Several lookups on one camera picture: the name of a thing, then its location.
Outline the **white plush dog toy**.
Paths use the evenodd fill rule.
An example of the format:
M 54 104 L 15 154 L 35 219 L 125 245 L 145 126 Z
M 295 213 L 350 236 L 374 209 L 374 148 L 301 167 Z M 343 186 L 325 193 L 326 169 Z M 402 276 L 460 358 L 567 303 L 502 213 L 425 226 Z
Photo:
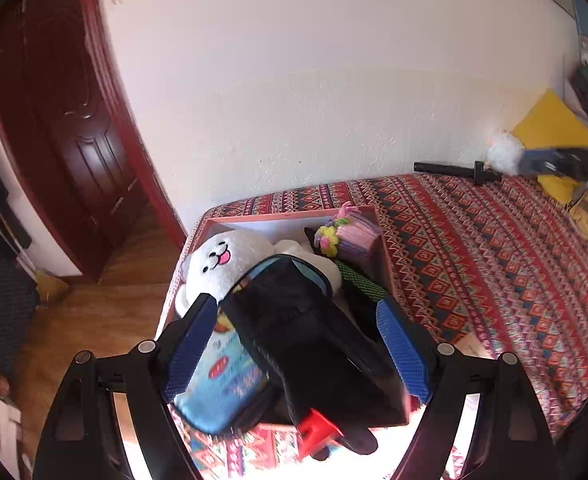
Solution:
M 310 264 L 331 286 L 335 296 L 341 289 L 341 271 L 332 260 L 314 254 L 308 243 L 297 240 L 270 242 L 262 234 L 231 230 L 209 237 L 183 264 L 183 278 L 175 295 L 179 318 L 189 311 L 199 294 L 205 292 L 220 301 L 249 270 L 269 257 L 288 255 Z

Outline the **white fluffy pompom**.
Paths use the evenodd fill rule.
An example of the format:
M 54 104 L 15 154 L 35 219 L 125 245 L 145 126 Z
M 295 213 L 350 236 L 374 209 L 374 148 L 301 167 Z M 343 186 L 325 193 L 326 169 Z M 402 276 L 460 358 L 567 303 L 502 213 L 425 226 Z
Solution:
M 486 162 L 496 172 L 508 176 L 519 176 L 525 146 L 506 131 L 495 133 L 489 140 Z

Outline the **straw broom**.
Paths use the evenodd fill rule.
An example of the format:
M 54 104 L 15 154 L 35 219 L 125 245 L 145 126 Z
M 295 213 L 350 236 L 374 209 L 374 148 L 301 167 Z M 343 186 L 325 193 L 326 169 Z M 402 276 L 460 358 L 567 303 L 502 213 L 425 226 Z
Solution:
M 17 263 L 36 284 L 40 304 L 51 306 L 51 304 L 56 304 L 61 301 L 70 292 L 70 285 L 62 280 L 62 278 L 58 278 L 36 266 L 1 212 L 0 236 L 9 245 L 12 252 L 14 252 Z

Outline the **black glove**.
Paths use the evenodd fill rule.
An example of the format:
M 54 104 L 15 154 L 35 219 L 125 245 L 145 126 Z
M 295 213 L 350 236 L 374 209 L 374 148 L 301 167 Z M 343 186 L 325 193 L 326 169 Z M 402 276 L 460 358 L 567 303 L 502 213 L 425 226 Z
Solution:
M 370 455 L 379 447 L 374 428 L 407 422 L 405 387 L 387 352 L 334 304 L 330 284 L 307 262 L 276 256 L 248 272 L 220 307 L 282 389 L 296 429 L 314 408 L 343 432 L 337 443 Z
M 387 295 L 387 290 L 370 280 L 361 272 L 359 266 L 331 260 L 312 248 L 311 266 L 314 266 L 330 283 L 333 297 L 341 311 L 365 336 L 381 346 L 383 337 L 376 322 L 376 308 L 379 300 Z

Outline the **pink yarn flower bundle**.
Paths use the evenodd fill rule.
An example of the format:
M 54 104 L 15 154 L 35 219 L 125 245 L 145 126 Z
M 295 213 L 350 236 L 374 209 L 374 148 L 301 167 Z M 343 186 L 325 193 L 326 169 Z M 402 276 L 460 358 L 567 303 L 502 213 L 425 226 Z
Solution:
M 361 208 L 346 202 L 315 231 L 313 247 L 327 258 L 362 263 L 371 257 L 381 236 L 381 228 Z

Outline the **blue pencil case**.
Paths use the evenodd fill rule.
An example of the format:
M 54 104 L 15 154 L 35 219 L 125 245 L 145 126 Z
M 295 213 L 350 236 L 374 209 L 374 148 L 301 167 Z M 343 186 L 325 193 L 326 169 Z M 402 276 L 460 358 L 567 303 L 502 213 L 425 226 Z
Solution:
M 257 264 L 242 278 L 248 272 L 262 270 L 275 257 Z M 243 347 L 222 312 L 222 300 L 216 300 L 217 322 L 189 385 L 171 404 L 191 427 L 217 437 L 246 431 L 263 420 L 293 425 L 282 389 Z

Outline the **red plastic cone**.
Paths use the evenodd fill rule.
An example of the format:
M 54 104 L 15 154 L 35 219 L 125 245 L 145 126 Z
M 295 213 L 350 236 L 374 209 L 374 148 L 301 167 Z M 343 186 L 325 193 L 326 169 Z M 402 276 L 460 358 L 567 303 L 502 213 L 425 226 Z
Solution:
M 297 426 L 298 455 L 300 462 L 307 457 L 325 460 L 329 456 L 329 445 L 344 437 L 343 432 L 330 419 L 311 408 L 308 415 Z

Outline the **yellow cushion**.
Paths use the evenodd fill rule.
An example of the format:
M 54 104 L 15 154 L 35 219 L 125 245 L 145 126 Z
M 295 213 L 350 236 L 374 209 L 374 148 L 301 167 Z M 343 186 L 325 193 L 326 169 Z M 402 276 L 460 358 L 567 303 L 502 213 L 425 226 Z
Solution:
M 527 150 L 537 148 L 588 148 L 588 127 L 552 90 L 546 90 L 529 113 L 512 130 Z M 543 191 L 557 203 L 571 202 L 579 183 L 568 177 L 539 176 Z

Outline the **black tripod stick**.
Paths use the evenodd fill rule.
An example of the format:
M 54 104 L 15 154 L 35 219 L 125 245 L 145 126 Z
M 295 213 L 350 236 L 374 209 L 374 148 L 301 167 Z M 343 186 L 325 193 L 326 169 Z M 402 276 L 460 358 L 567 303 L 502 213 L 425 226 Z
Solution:
M 484 166 L 483 162 L 474 162 L 472 168 L 434 164 L 433 162 L 416 162 L 414 170 L 421 174 L 439 174 L 439 176 L 470 179 L 476 186 L 502 181 L 502 174 Z

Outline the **dark red wooden door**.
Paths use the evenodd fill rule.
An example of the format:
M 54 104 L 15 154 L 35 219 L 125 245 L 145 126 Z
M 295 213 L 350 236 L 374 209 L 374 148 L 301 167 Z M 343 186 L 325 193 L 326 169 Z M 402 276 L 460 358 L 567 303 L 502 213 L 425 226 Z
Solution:
M 60 278 L 100 278 L 145 209 L 183 244 L 100 0 L 1 0 L 0 174 L 24 263 Z

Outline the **patterned woven bedspread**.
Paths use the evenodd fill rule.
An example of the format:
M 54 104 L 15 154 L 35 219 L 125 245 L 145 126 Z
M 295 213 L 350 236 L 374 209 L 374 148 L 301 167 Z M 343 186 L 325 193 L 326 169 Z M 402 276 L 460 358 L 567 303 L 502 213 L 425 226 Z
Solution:
M 588 242 L 536 181 L 381 177 L 297 188 L 210 208 L 187 250 L 221 226 L 299 231 L 354 203 L 382 228 L 385 282 L 440 342 L 522 361 L 553 436 L 568 434 L 564 479 L 588 479 Z

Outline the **salmon cardboard box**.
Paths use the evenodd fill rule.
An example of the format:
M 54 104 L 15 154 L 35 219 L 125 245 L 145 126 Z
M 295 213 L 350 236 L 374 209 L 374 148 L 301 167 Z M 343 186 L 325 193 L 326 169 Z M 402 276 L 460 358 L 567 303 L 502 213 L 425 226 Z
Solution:
M 209 236 L 175 297 L 195 326 L 166 401 L 211 436 L 268 424 L 373 453 L 376 428 L 408 420 L 405 388 L 379 341 L 337 306 L 339 289 L 338 266 L 293 240 L 247 228 Z

